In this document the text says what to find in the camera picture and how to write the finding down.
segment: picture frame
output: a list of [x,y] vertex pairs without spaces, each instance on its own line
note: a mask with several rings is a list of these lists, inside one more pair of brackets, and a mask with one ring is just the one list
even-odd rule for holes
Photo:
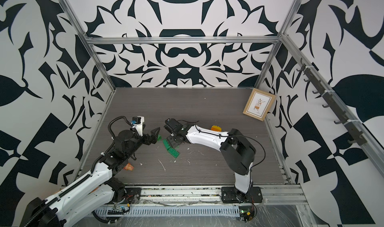
[[276,95],[254,88],[249,96],[243,114],[264,121],[269,109],[276,99]]

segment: black and white wallpaper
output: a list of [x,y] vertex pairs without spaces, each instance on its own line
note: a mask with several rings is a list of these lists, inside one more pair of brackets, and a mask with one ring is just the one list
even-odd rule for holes
[[[382,0],[303,0],[288,33],[383,144]],[[382,226],[384,179],[282,46],[261,89],[277,95],[267,117],[293,182],[319,226]]]
[[69,0],[89,36],[276,35],[293,0]]
[[57,0],[0,0],[0,226],[68,185],[111,93]]
[[[69,0],[90,37],[275,36],[293,0]],[[117,87],[254,86],[272,45],[96,45]]]
[[117,87],[252,87],[272,46],[115,44],[95,50]]

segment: yellow block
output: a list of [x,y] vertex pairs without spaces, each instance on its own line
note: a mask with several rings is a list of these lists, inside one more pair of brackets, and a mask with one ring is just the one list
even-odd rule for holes
[[212,125],[211,130],[220,132],[221,128],[216,125]]

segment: white debris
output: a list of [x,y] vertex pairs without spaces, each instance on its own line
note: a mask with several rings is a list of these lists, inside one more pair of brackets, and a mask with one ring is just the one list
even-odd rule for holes
[[161,163],[161,161],[158,159],[158,161],[160,162],[160,164],[163,166],[163,168],[164,168],[164,172],[166,172],[166,169],[165,169],[165,167],[164,167],[164,165],[163,165],[163,163]]

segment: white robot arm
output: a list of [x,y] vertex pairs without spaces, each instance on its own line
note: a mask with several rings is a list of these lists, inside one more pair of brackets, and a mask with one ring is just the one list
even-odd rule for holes
[[256,150],[240,131],[232,129],[230,132],[218,132],[196,124],[182,124],[172,118],[165,121],[164,128],[171,134],[167,138],[171,147],[187,142],[220,151],[229,168],[235,172],[237,201],[243,201],[252,186],[251,167]]
[[[131,128],[115,136],[111,126],[119,119],[124,119]],[[20,226],[71,227],[99,206],[110,201],[120,202],[125,185],[113,176],[128,164],[130,157],[135,159],[134,153],[142,144],[156,143],[160,132],[158,127],[151,131],[151,135],[143,134],[143,122],[142,116],[132,118],[132,122],[124,116],[113,119],[108,125],[113,143],[95,160],[91,170],[45,200],[36,198],[31,201]]]
[[[111,126],[119,119],[124,119],[131,128],[115,136]],[[108,124],[113,143],[95,160],[91,170],[45,200],[36,198],[31,201],[26,207],[20,226],[71,227],[99,206],[110,201],[120,202],[125,185],[113,176],[128,164],[129,158],[136,159],[134,153],[142,144],[157,142],[160,127],[152,130],[151,135],[143,134],[143,122],[142,116],[132,118],[132,122],[124,116],[113,119]],[[246,195],[252,188],[251,167],[255,148],[237,129],[217,132],[190,123],[181,124],[175,119],[167,119],[164,127],[171,133],[167,141],[172,147],[187,142],[220,151],[228,166],[235,172],[236,200],[233,202],[241,202],[247,198]]]

